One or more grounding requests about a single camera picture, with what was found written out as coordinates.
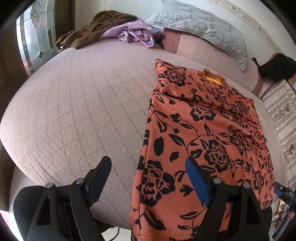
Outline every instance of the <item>purple garment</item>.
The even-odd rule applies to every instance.
[[[100,40],[119,37],[120,40],[131,42],[141,42],[145,47],[150,48],[155,44],[154,37],[159,35],[159,30],[142,20],[128,22],[116,27],[113,27],[104,32]]]

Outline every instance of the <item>gray quilted blanket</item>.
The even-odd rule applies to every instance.
[[[146,22],[195,34],[232,56],[243,72],[248,70],[247,48],[242,33],[210,12],[177,0],[162,0],[158,13]]]

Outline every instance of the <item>bed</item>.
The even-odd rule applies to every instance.
[[[58,54],[24,83],[2,118],[0,138],[12,160],[34,182],[60,186],[85,176],[108,155],[112,171],[91,211],[97,219],[129,229],[133,176],[149,95],[157,83],[156,58],[205,67],[158,46],[147,49],[118,39]],[[281,142],[262,101],[232,80],[226,82],[254,99],[275,180],[287,185]]]

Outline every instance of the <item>orange floral garment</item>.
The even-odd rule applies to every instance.
[[[150,100],[134,178],[132,240],[190,240],[206,213],[185,172],[193,156],[225,183],[248,182],[262,209],[272,203],[274,173],[254,101],[208,81],[198,71],[156,60],[159,83]],[[227,229],[231,206],[220,232]]]

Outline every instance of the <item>window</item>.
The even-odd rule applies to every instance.
[[[28,76],[57,55],[54,0],[37,0],[17,19],[17,41]]]

